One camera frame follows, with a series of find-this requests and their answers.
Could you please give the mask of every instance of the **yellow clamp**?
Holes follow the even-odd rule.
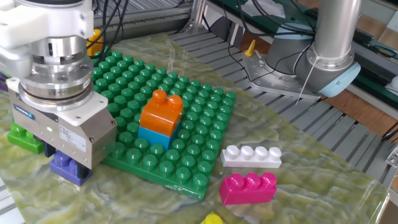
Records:
[[[249,49],[244,53],[246,56],[251,57],[253,55],[254,46],[256,45],[256,40],[253,40],[250,44]]]
[[[211,212],[201,224],[226,224],[216,213]]]

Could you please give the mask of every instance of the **blue block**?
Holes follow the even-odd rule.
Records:
[[[155,131],[151,131],[149,129],[140,126],[138,129],[138,137],[148,140],[150,145],[161,144],[164,147],[164,149],[167,151],[169,150],[172,141],[177,136],[177,132],[179,131],[179,129],[180,129],[180,123],[178,123],[171,137],[168,137],[164,134],[159,134]]]
[[[93,175],[93,171],[90,170],[86,178],[78,178],[76,161],[61,151],[54,154],[54,159],[50,162],[50,170],[77,186],[82,186]]]

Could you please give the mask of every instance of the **stacked blocks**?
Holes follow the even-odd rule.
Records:
[[[118,126],[116,147],[103,163],[203,200],[235,94],[120,52],[110,57],[93,70],[95,91],[109,100],[108,110]],[[172,128],[176,137],[167,151],[161,144],[151,145],[151,138],[138,137],[141,114],[155,90],[182,99],[180,122],[174,121],[177,127]]]
[[[266,172],[259,177],[249,173],[231,174],[225,178],[220,187],[221,201],[224,205],[269,202],[276,193],[277,179],[273,173]]]
[[[93,172],[90,170],[86,178],[78,178],[76,161],[61,151],[57,151],[54,154],[54,159],[50,162],[50,170],[77,186],[83,185],[93,175]]]
[[[182,109],[181,97],[167,99],[164,90],[155,90],[142,110],[138,137],[146,138],[151,145],[159,143],[167,151],[179,130]]]
[[[224,167],[279,168],[281,156],[282,152],[277,147],[271,147],[268,151],[262,146],[256,150],[250,146],[243,146],[241,150],[236,146],[228,146],[221,152],[221,161]]]
[[[26,131],[16,123],[11,125],[11,131],[7,134],[8,141],[30,152],[40,154],[44,150],[44,144],[35,139],[32,133]]]

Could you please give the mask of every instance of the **green marble surface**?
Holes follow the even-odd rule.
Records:
[[[375,223],[387,190],[378,181],[298,130],[235,87],[167,35],[123,41],[115,50],[237,94],[222,148],[227,145],[279,147],[279,169],[224,168],[218,158],[203,202],[100,164],[82,187],[50,172],[51,159],[7,142],[11,107],[0,95],[0,177],[27,223],[200,223],[216,212],[235,223]],[[218,189],[231,173],[273,172],[277,193],[269,203],[221,203]]]

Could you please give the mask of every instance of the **pink block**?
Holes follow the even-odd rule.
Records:
[[[220,187],[221,200],[224,205],[269,202],[276,193],[276,176],[273,173],[263,173],[261,177],[249,173],[231,174],[225,178]]]

